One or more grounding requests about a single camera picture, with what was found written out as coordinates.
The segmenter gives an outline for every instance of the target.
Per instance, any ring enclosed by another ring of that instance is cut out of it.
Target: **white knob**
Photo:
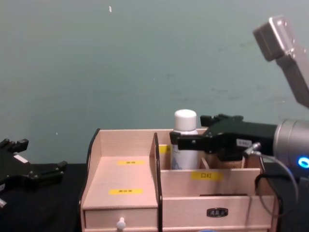
[[[119,222],[117,222],[117,229],[123,230],[126,227],[125,219],[121,217]]]

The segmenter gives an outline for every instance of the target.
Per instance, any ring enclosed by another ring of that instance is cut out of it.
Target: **yellow sticker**
[[[129,194],[142,194],[143,189],[136,188],[136,189],[111,189],[108,194],[110,195],[129,195]]]
[[[145,161],[143,160],[121,160],[118,161],[118,165],[143,165]]]
[[[170,152],[170,146],[169,145],[159,145],[159,153],[169,153]]]
[[[214,180],[220,181],[223,178],[223,173],[219,172],[191,172],[193,180]]]

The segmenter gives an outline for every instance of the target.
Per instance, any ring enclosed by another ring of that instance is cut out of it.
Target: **wooden compartment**
[[[121,217],[126,222],[124,232],[276,230],[276,219],[254,194],[259,159],[221,163],[216,156],[200,152],[200,170],[169,170],[170,131],[96,131],[80,200],[84,232],[117,232]],[[268,182],[262,180],[260,186],[265,204],[277,212],[278,201]],[[218,207],[227,208],[228,216],[207,216],[208,209]]]

